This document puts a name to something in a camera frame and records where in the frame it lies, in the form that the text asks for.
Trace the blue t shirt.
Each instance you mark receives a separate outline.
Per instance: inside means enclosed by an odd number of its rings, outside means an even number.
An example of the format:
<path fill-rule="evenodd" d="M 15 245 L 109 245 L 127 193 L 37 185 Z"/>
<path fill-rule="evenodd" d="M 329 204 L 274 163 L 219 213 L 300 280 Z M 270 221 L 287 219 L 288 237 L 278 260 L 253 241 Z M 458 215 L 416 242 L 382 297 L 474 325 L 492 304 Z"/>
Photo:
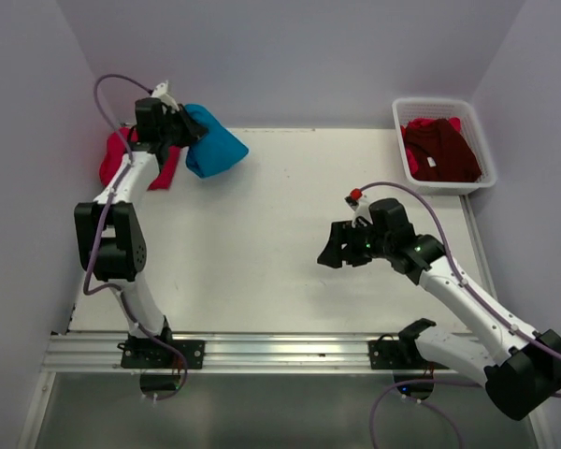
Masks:
<path fill-rule="evenodd" d="M 187 104 L 185 108 L 192 119 L 208 129 L 203 138 L 189 147 L 185 159 L 187 168 L 198 178 L 222 174 L 249 154 L 248 147 L 222 126 L 205 107 Z"/>

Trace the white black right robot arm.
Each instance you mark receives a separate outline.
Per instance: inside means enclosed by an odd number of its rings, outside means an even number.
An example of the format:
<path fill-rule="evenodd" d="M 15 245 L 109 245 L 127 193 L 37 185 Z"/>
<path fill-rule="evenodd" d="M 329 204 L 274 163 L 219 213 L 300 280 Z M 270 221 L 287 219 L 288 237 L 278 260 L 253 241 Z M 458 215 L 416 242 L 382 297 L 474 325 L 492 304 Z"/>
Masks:
<path fill-rule="evenodd" d="M 396 342 L 377 341 L 373 350 L 405 364 L 427 361 L 452 369 L 481 386 L 515 421 L 561 389 L 561 337 L 556 332 L 538 332 L 503 308 L 449 257 L 439 239 L 415 232 L 397 199 L 370 202 L 354 191 L 345 201 L 353 217 L 331 224 L 318 264 L 356 268 L 386 260 L 445 305 L 475 338 L 457 337 L 422 318 L 399 331 Z"/>

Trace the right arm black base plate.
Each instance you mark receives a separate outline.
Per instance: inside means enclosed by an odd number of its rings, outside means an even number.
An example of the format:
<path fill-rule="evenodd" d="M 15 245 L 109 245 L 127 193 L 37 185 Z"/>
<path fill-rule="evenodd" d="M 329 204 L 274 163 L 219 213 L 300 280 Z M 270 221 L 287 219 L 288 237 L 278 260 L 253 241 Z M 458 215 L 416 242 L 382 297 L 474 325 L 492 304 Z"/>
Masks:
<path fill-rule="evenodd" d="M 447 369 L 424 359 L 413 342 L 402 342 L 395 335 L 383 334 L 376 340 L 369 340 L 367 349 L 372 369 Z"/>

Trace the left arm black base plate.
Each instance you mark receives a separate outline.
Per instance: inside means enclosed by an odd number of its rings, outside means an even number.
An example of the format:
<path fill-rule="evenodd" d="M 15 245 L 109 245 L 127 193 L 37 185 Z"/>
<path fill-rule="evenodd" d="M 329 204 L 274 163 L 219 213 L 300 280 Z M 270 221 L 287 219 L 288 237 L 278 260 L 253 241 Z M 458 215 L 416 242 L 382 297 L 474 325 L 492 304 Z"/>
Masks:
<path fill-rule="evenodd" d="M 171 346 L 180 352 L 186 369 L 202 369 L 206 342 L 204 340 L 173 340 Z M 129 339 L 119 342 L 122 351 L 121 367 L 124 369 L 175 369 L 180 368 L 177 356 L 148 339 Z"/>

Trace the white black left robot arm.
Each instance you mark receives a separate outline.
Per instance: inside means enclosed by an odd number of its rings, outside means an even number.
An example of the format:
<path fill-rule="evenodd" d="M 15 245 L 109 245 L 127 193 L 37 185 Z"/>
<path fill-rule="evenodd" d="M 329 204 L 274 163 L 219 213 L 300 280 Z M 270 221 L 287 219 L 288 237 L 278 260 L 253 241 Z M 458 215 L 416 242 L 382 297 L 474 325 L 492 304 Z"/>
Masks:
<path fill-rule="evenodd" d="M 107 187 L 91 202 L 74 208 L 80 263 L 85 271 L 82 292 L 111 291 L 119 300 L 129 335 L 169 349 L 165 316 L 156 306 L 142 271 L 147 243 L 137 206 L 158 178 L 172 147 L 199 142 L 208 129 L 173 100 L 149 96 L 135 104 L 137 140 L 115 132 L 127 150 Z"/>

